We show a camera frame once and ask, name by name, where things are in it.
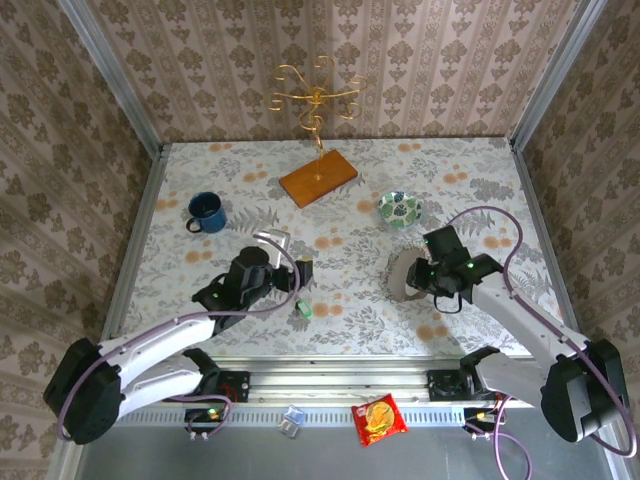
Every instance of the gray floor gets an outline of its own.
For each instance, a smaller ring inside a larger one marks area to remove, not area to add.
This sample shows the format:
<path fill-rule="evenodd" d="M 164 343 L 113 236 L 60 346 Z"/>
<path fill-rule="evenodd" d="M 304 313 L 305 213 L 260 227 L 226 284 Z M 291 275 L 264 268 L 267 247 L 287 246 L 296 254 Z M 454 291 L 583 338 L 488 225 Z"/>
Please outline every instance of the gray floor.
<path fill-rule="evenodd" d="M 587 439 L 568 444 L 534 410 L 509 413 L 505 431 L 529 449 L 534 479 L 609 480 L 602 450 Z M 525 464 L 504 442 L 507 472 L 524 478 Z M 208 442 L 184 430 L 116 427 L 85 448 L 76 480 L 496 480 L 491 443 L 459 429 L 414 428 L 362 448 L 352 428 L 306 428 L 294 440 L 270 428 L 227 428 Z"/>

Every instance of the mug handle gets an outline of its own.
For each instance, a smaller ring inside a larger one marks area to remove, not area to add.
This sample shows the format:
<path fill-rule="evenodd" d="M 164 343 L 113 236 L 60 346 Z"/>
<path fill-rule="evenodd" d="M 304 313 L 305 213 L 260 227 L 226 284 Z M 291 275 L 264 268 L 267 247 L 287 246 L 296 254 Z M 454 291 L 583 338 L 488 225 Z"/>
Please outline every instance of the mug handle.
<path fill-rule="evenodd" d="M 193 225 L 194 223 L 198 224 L 198 230 L 191 230 L 191 225 Z M 202 231 L 202 225 L 200 224 L 200 220 L 198 220 L 197 218 L 190 218 L 187 221 L 187 230 L 190 231 L 191 233 L 198 233 Z"/>

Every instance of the small green object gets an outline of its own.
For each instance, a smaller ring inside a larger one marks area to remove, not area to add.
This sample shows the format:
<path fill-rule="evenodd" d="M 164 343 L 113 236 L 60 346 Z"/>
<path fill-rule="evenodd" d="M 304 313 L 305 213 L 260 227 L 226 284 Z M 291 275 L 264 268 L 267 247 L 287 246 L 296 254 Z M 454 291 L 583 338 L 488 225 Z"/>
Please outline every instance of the small green object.
<path fill-rule="evenodd" d="M 300 313 L 304 317 L 306 317 L 306 318 L 313 317 L 313 312 L 311 311 L 311 308 L 309 307 L 309 304 L 307 302 L 305 302 L 304 300 L 298 300 L 298 302 L 296 303 L 296 308 L 300 311 Z"/>

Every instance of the gold jewelry stand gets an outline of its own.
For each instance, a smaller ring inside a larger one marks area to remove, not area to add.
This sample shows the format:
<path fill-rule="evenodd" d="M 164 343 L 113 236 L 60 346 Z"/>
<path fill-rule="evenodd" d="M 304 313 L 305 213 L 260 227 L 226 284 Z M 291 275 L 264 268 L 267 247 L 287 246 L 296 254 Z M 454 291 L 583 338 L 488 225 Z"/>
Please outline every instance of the gold jewelry stand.
<path fill-rule="evenodd" d="M 322 85 L 310 86 L 293 65 L 278 65 L 273 71 L 274 78 L 284 82 L 285 73 L 287 70 L 291 70 L 304 86 L 306 93 L 305 95 L 294 95 L 291 93 L 273 92 L 270 97 L 271 106 L 268 107 L 269 110 L 280 111 L 285 105 L 285 99 L 287 98 L 305 100 L 307 102 L 307 108 L 298 115 L 298 121 L 302 128 L 312 133 L 316 141 L 319 156 L 313 162 L 306 164 L 280 179 L 280 185 L 282 185 L 300 208 L 315 202 L 320 197 L 335 190 L 340 185 L 345 184 L 358 175 L 356 169 L 353 168 L 337 150 L 332 150 L 325 154 L 322 139 L 320 138 L 320 131 L 324 126 L 324 119 L 322 115 L 320 115 L 320 111 L 324 108 L 328 112 L 338 115 L 345 120 L 358 118 L 362 115 L 362 106 L 360 104 L 351 101 L 347 103 L 346 112 L 341 113 L 334 110 L 330 102 L 334 98 L 357 95 L 368 86 L 368 82 L 364 77 L 354 75 L 351 77 L 349 83 L 359 86 L 359 88 L 341 93 L 329 93 L 327 88 L 329 80 L 333 75 L 335 61 L 331 57 L 324 55 L 319 56 L 314 63 L 314 67 L 328 67 L 329 71 Z"/>

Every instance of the blue mug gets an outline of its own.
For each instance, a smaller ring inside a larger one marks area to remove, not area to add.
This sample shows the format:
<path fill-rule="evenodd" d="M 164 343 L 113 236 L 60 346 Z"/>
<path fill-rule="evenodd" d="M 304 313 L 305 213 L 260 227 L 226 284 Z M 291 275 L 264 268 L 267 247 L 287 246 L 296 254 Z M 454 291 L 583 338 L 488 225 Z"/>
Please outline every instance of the blue mug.
<path fill-rule="evenodd" d="M 216 233 L 224 228 L 227 216 L 222 208 L 220 197 L 213 192 L 202 192 L 195 195 L 189 202 L 191 217 L 187 222 L 187 230 L 191 233 Z"/>

